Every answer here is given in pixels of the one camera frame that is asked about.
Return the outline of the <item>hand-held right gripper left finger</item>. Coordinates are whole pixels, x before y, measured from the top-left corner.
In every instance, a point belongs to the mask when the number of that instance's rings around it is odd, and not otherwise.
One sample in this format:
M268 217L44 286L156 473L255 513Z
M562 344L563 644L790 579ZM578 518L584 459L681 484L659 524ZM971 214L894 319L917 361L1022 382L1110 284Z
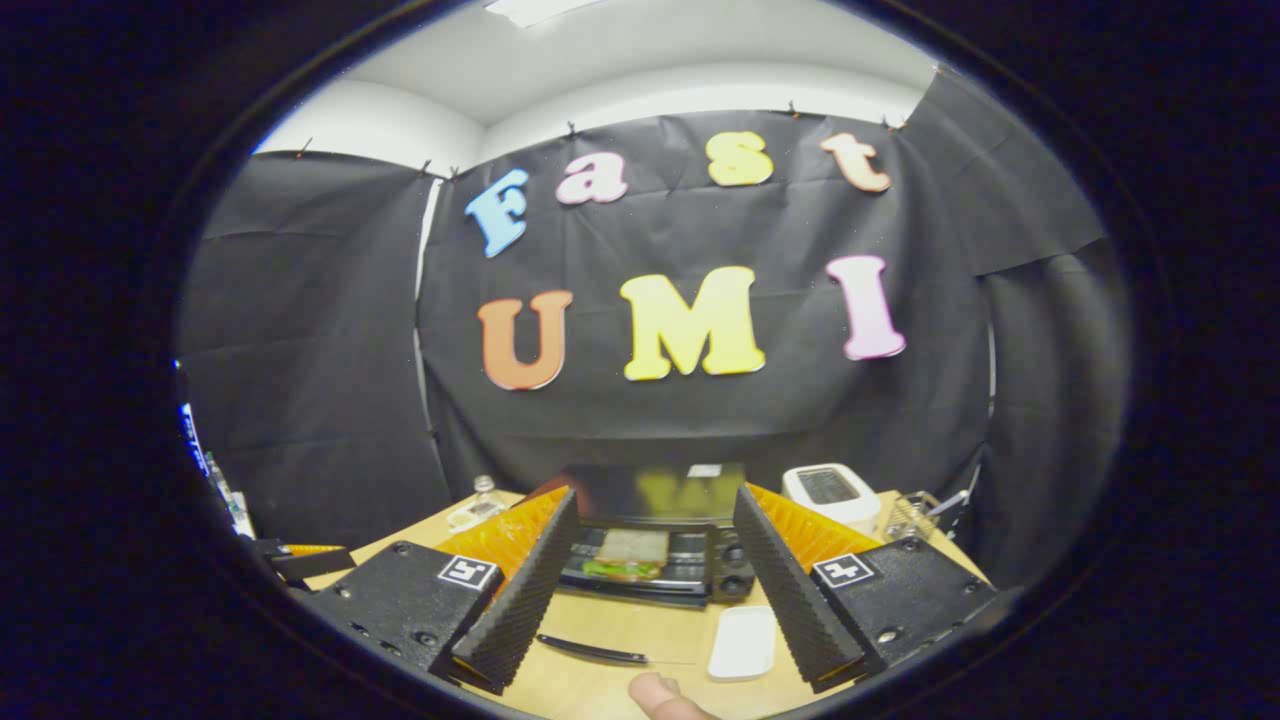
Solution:
M303 605L379 659L500 693L524 661L579 533L561 487L433 547L399 539Z

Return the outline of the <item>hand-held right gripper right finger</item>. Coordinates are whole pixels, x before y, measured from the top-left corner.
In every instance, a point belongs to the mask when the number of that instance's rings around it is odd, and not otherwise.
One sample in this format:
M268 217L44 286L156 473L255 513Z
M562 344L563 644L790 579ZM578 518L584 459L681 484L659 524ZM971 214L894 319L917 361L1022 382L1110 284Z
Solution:
M998 594L925 539L879 543L753 483L736 493L733 527L815 693L906 662Z

